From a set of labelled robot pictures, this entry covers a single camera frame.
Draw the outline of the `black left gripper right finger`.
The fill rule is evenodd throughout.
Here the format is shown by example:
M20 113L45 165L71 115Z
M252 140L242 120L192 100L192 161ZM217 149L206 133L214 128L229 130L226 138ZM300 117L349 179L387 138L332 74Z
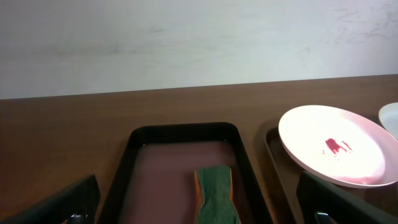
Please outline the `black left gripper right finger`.
M397 217L307 171L300 175L296 196L305 223L397 223Z

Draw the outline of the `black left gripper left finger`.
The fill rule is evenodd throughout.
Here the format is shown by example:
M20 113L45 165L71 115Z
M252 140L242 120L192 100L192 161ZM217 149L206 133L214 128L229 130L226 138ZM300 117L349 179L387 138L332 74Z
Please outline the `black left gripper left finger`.
M99 200L98 182L89 175L1 223L94 223Z

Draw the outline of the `pink plate with red stain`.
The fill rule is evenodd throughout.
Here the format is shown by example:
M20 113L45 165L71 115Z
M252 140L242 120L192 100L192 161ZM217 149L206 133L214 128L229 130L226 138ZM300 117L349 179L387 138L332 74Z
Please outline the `pink plate with red stain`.
M287 154L323 180L358 189L397 182L397 139L364 116L299 106L282 115L278 132Z

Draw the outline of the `green and orange sponge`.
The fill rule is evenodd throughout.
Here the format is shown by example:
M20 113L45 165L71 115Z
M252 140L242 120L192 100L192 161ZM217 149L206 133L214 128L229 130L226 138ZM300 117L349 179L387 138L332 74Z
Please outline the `green and orange sponge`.
M196 224L239 224L233 202L233 179L229 166L197 169L195 181Z

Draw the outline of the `pale green stained plate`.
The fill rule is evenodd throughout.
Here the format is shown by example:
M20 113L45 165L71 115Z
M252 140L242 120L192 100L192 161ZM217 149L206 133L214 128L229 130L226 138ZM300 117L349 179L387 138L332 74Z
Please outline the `pale green stained plate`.
M384 129L398 139L398 102L384 105L378 117Z

